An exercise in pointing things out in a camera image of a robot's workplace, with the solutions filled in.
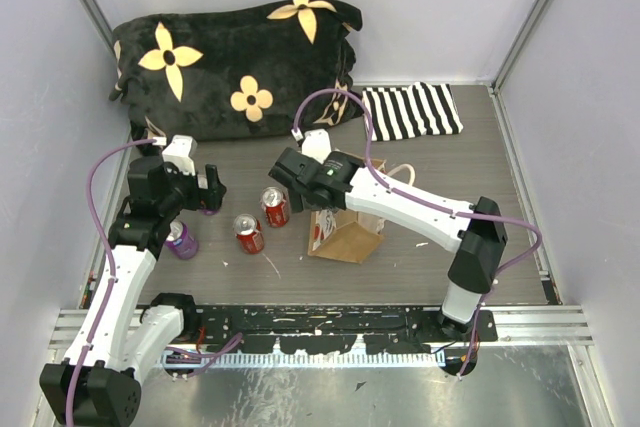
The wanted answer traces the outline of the brown canvas bag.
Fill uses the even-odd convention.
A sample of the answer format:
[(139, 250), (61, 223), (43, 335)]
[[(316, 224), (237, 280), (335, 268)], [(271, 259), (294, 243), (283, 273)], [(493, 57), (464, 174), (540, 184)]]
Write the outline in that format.
[(383, 242), (382, 217), (352, 210), (312, 211), (307, 254), (340, 262), (364, 262)]

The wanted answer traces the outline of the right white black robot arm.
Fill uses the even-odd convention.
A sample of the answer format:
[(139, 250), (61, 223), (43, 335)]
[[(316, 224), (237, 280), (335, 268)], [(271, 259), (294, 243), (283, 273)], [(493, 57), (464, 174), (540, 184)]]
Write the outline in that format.
[(320, 162), (287, 148), (269, 176), (286, 188), (294, 212), (350, 210), (373, 215), (452, 252), (438, 326), (449, 340), (471, 337), (474, 314), (491, 290), (508, 240), (495, 201), (482, 197), (469, 204), (439, 197), (337, 150)]

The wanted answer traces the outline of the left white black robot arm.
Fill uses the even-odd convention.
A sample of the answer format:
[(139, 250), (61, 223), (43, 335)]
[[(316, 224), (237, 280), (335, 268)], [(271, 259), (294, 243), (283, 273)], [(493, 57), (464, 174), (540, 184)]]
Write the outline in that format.
[(175, 340), (200, 331), (192, 296), (161, 294), (130, 328), (148, 277), (171, 225), (184, 210), (217, 210), (226, 193), (216, 166), (198, 173), (190, 136), (155, 137), (159, 154), (132, 161), (129, 194), (111, 227), (96, 226), (106, 263), (93, 301), (61, 361), (43, 367), (39, 383), (56, 420), (65, 426), (129, 426), (149, 372)]

